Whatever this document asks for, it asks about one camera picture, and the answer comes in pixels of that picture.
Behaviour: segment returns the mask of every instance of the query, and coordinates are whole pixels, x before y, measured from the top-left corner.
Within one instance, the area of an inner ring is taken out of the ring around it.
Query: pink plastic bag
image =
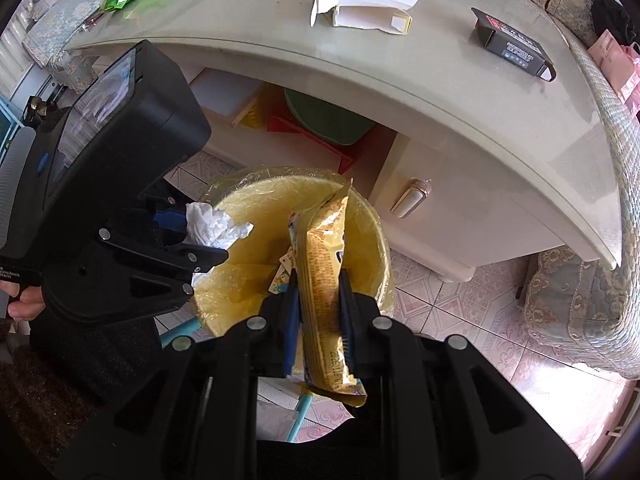
[[[640,56],[638,56],[638,53],[634,50],[633,45],[622,46],[622,50],[633,62],[636,67],[636,73],[640,76]],[[629,108],[629,111],[633,115],[637,115],[638,112],[640,112],[640,84],[633,89],[631,95],[626,100],[626,107]]]
[[[613,91],[625,103],[640,83],[640,73],[636,72],[633,60],[608,30],[602,33],[588,52],[602,70]]]

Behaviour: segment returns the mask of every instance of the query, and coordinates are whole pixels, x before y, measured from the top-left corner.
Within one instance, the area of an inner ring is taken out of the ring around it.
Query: finger
[[[23,303],[44,303],[42,299],[42,288],[39,286],[28,286],[20,295]]]
[[[0,281],[0,290],[4,290],[9,296],[15,298],[20,294],[20,285],[18,283]]]
[[[45,309],[44,303],[23,303],[14,301],[9,304],[7,312],[16,321],[32,321]]]

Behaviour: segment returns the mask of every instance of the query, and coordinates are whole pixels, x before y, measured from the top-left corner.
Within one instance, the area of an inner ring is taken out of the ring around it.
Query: silver bolt
[[[250,330],[262,330],[267,326],[267,320],[262,316],[253,316],[246,320],[246,325]]]
[[[389,330],[393,322],[387,316],[378,316],[373,318],[371,324],[378,330]]]
[[[457,334],[449,337],[449,339],[447,339],[447,343],[449,343],[451,348],[455,348],[456,350],[464,350],[467,345],[466,338]]]
[[[185,335],[178,336],[173,341],[171,341],[171,346],[177,352],[188,350],[189,348],[191,348],[191,338]]]

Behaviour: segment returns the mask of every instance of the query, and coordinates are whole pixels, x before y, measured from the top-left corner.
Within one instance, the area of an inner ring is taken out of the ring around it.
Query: cabinet handle
[[[391,214],[398,218],[404,218],[418,207],[430,192],[431,183],[428,180],[413,179],[391,208]]]

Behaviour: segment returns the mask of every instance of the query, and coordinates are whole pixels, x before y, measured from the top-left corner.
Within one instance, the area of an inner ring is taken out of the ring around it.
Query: brown furry rug
[[[0,341],[9,330],[0,319]],[[0,406],[31,452],[51,470],[78,427],[96,407],[60,380],[40,358],[23,346],[14,364],[0,363]]]

